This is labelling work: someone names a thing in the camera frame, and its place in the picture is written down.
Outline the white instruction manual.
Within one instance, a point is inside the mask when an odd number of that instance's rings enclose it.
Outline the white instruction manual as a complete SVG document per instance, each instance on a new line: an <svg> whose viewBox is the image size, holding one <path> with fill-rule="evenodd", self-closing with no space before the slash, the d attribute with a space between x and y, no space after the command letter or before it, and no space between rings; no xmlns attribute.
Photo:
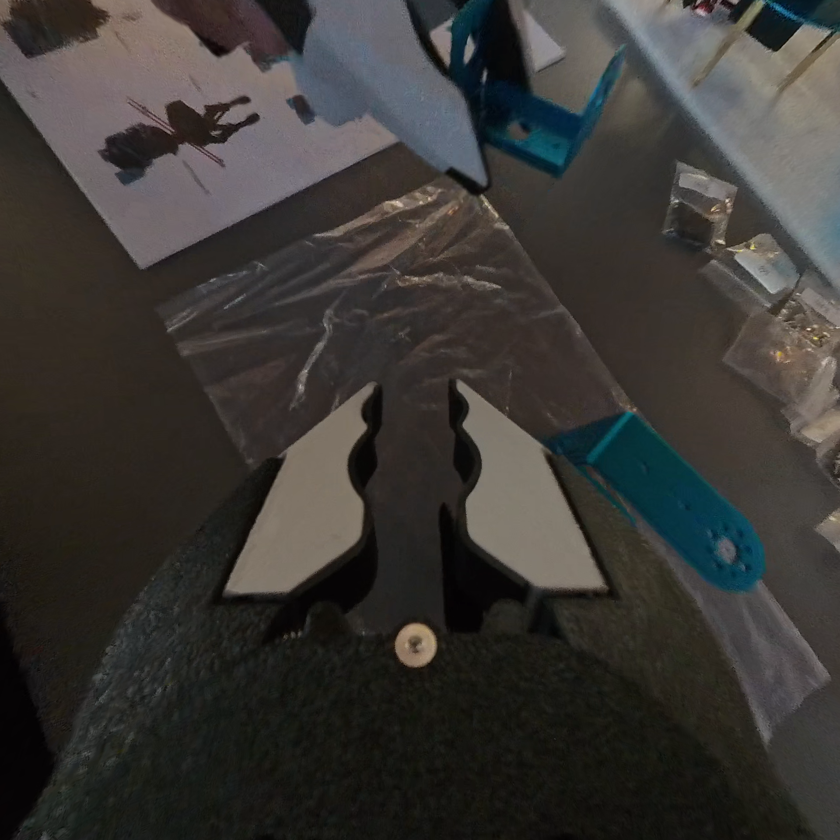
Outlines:
<svg viewBox="0 0 840 840"><path fill-rule="evenodd" d="M451 80L451 39L406 3ZM2 2L2 83L140 268L404 144L369 115L337 127L316 115L295 54L253 45L257 11Z"/></svg>

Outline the small blue U bracket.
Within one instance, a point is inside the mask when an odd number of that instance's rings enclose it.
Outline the small blue U bracket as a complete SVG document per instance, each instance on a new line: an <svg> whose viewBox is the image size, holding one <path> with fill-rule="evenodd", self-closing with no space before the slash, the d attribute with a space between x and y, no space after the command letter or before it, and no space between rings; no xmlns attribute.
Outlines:
<svg viewBox="0 0 840 840"><path fill-rule="evenodd" d="M450 33L448 74L467 99L479 143L531 168L561 177L599 122L624 67L624 45L610 59L581 112L574 112L532 90L487 77L487 16L493 1L465 2ZM529 34L526 26L528 45Z"/></svg>

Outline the clear plastic bag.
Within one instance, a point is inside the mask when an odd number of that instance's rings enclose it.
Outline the clear plastic bag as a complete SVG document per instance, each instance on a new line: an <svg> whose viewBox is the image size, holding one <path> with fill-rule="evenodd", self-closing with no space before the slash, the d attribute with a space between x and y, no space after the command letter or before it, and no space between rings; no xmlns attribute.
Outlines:
<svg viewBox="0 0 840 840"><path fill-rule="evenodd" d="M549 460L609 584L529 594L467 543L461 380L544 439L627 411L589 341L484 198L434 182L358 220L210 280L163 307L167 332L254 467L143 591L138 674L183 679L150 708L194 719L189 743L269 745L310 718L341 675L373 702L466 719L491 745L537 735L582 747L707 760L770 775L774 724L825 670L758 585L721 591L565 457ZM224 584L280 455L368 382L351 458L361 546L303 593L226 600Z"/></svg>

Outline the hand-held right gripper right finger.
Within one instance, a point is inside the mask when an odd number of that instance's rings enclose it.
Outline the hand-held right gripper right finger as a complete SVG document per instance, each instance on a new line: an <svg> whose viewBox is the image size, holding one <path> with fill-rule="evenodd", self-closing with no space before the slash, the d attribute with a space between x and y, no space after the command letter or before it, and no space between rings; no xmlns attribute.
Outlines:
<svg viewBox="0 0 840 840"><path fill-rule="evenodd" d="M607 594L609 584L550 453L461 380L459 438L476 459L466 480L468 545L529 594Z"/></svg>

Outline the pile of small screw bags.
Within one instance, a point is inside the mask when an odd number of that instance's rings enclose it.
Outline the pile of small screw bags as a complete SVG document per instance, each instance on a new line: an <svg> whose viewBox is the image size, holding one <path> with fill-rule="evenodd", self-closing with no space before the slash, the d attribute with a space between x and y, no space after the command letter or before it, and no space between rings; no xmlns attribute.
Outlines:
<svg viewBox="0 0 840 840"><path fill-rule="evenodd" d="M838 290L770 233L728 244L737 188L675 163L663 235L708 253L700 277L746 315L724 364L779 405L788 433L839 484Z"/></svg>

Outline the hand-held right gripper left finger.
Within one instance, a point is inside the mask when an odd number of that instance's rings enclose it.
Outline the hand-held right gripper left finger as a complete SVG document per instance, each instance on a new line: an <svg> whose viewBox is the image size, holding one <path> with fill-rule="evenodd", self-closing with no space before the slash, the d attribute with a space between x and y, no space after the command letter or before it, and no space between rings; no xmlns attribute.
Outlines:
<svg viewBox="0 0 840 840"><path fill-rule="evenodd" d="M303 593L361 546L365 505L351 458L368 438L368 382L287 447L224 584L222 597L280 599Z"/></svg>

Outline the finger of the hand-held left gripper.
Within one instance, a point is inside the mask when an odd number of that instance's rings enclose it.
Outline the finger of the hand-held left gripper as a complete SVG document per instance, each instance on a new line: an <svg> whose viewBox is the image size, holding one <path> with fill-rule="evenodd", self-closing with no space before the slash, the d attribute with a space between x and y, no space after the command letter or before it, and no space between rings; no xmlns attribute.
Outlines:
<svg viewBox="0 0 840 840"><path fill-rule="evenodd" d="M487 77L531 90L532 61L522 1L493 1L487 16Z"/></svg>
<svg viewBox="0 0 840 840"><path fill-rule="evenodd" d="M439 172L473 192L490 183L473 112L419 38L406 2L310 2L291 60L313 111L337 127L371 116Z"/></svg>

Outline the white foam sheet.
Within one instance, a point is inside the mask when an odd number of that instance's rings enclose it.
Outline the white foam sheet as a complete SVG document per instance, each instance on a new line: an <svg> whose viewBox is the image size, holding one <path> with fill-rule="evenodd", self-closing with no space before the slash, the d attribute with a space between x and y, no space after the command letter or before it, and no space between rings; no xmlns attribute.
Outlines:
<svg viewBox="0 0 840 840"><path fill-rule="evenodd" d="M694 80L733 25L681 2L604 2L759 200L825 278L839 279L839 46L780 85L825 35L803 27L778 52L749 35Z"/></svg>

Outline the brass standoff rod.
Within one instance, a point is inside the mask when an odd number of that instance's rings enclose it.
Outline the brass standoff rod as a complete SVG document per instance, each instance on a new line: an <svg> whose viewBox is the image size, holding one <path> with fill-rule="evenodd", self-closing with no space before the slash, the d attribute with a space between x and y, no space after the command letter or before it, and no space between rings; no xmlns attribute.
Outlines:
<svg viewBox="0 0 840 840"><path fill-rule="evenodd" d="M781 94L789 87L795 84L802 76L811 69L814 64L822 58L825 53L835 45L839 40L839 29L833 29L830 35L825 36L810 53L808 53L782 80L777 88L777 93Z"/></svg>
<svg viewBox="0 0 840 840"><path fill-rule="evenodd" d="M691 87L696 88L702 84L714 71L717 64L729 52L730 48L747 33L757 16L763 11L764 1L753 1L740 16L739 20L731 25L729 31L724 35L718 47L711 54L705 65L698 70L691 82Z"/></svg>

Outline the large blue U bracket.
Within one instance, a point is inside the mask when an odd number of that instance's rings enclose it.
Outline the large blue U bracket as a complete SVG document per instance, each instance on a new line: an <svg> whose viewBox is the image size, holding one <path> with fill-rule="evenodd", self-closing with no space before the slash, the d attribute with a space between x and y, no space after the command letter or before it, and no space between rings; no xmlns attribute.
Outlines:
<svg viewBox="0 0 840 840"><path fill-rule="evenodd" d="M764 549L751 522L641 416L615 414L543 442L710 585L744 593L761 582Z"/></svg>

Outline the dark grey desk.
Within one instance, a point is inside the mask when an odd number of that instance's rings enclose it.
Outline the dark grey desk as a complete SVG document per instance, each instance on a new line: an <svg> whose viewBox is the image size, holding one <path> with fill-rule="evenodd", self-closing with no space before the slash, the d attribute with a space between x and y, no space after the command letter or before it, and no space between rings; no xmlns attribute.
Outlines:
<svg viewBox="0 0 840 840"><path fill-rule="evenodd" d="M633 403L758 531L768 587L831 682L775 731L773 761L838 838L838 507L813 452L723 362L743 313L660 230L676 161L738 184L729 233L802 252L628 47L601 124L560 182L494 154L492 205ZM39 724L13 756L39 791L111 632L246 467L156 309L434 177L401 146L152 269L138 269L2 93L2 708Z"/></svg>

